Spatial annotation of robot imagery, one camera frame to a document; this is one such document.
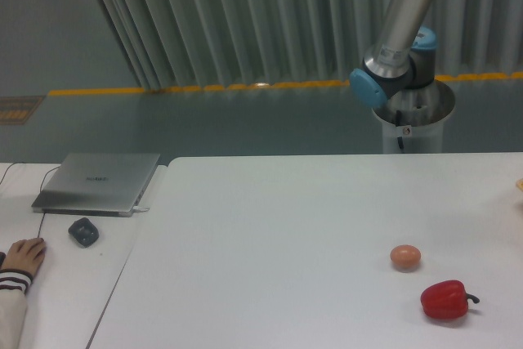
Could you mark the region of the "person's hand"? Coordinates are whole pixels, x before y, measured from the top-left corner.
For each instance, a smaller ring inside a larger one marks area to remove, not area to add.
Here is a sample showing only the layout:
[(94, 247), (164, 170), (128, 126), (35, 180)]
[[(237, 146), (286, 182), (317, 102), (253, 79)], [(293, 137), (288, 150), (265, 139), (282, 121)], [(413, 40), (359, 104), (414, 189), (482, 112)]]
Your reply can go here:
[(41, 238), (22, 239), (15, 242), (8, 250), (1, 264), (1, 272), (21, 272), (34, 279), (37, 269), (34, 263), (36, 246)]

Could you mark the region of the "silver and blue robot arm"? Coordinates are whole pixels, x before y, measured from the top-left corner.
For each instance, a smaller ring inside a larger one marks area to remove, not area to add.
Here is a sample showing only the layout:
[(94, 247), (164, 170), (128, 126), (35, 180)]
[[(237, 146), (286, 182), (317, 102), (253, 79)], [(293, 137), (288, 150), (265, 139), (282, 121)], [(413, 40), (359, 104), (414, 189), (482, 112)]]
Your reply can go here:
[(435, 78), (436, 35), (422, 27), (432, 0), (391, 0), (377, 42), (349, 81), (366, 105), (378, 108), (396, 93), (431, 84)]

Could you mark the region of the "white striped sleeve forearm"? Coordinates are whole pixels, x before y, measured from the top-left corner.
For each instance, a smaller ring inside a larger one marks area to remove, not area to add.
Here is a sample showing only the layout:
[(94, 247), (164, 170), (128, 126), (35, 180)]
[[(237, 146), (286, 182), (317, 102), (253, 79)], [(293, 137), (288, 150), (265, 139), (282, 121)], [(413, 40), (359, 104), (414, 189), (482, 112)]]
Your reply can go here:
[(33, 276), (19, 269), (4, 268), (1, 253), (1, 348), (18, 348), (27, 310), (26, 292)]

